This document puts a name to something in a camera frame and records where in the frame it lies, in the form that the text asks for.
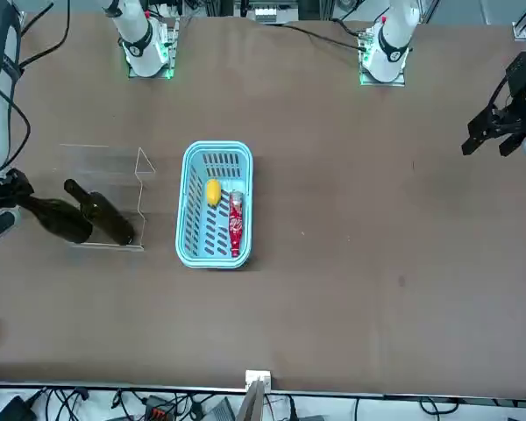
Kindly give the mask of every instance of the yellow lemon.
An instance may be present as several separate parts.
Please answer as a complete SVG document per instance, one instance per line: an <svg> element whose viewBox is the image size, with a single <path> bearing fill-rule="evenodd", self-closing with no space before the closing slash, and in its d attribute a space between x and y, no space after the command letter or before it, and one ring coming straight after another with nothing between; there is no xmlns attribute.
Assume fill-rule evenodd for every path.
<svg viewBox="0 0 526 421"><path fill-rule="evenodd" d="M220 183L218 180L210 179L207 181L207 202L216 206L220 202Z"/></svg>

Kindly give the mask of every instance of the acrylic stand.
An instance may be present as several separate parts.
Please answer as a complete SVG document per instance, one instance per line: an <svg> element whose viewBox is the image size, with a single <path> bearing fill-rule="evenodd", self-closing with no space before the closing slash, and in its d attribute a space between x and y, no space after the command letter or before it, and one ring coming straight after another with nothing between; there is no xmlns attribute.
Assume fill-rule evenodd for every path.
<svg viewBox="0 0 526 421"><path fill-rule="evenodd" d="M144 182L153 179L156 170L142 148L60 145L57 162L55 179L60 186L64 180L72 178L87 191L103 194L131 222L136 232L135 239L129 246L120 246L94 227L87 242L74 246L144 251ZM63 190L61 197L77 204Z"/></svg>

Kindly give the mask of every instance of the plastic basket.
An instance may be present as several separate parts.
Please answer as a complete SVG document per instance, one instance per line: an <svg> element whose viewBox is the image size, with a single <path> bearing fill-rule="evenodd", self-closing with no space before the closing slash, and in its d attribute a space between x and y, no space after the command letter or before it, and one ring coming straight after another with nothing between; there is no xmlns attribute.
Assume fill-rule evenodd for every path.
<svg viewBox="0 0 526 421"><path fill-rule="evenodd" d="M209 179L220 182L217 206L206 201ZM244 232L239 256L231 257L228 234L229 194L243 193ZM253 157L236 141L198 141L183 155L175 250L190 268L239 268L252 250Z"/></svg>

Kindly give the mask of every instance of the brown table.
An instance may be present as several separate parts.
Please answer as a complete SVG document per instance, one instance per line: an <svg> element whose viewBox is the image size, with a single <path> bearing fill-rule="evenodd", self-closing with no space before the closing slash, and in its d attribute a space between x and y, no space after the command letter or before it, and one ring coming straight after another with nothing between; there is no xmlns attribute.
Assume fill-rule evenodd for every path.
<svg viewBox="0 0 526 421"><path fill-rule="evenodd" d="M63 25L44 19L23 55ZM32 218L0 241L0 379L240 387L259 368L277 389L526 397L526 158L459 148L523 48L510 28L421 25L405 89L360 87L353 51L237 18L187 25L171 82L127 80L116 39L74 16L27 70L18 167L39 190L59 143L144 147L147 250L77 250ZM243 270L175 254L198 139L255 157Z"/></svg>

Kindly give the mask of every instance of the wine bottle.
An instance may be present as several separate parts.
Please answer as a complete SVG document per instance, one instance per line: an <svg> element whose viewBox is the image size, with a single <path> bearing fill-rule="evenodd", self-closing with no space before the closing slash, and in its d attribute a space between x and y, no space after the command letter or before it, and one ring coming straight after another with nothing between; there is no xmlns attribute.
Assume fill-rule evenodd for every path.
<svg viewBox="0 0 526 421"><path fill-rule="evenodd" d="M30 211L43 228L66 241L81 244L93 231L92 224L80 211L64 200L21 196L17 204Z"/></svg>
<svg viewBox="0 0 526 421"><path fill-rule="evenodd" d="M82 215L117 244L126 246L132 243L134 228L104 195L96 191L88 193L72 179L64 182L64 190L78 201Z"/></svg>

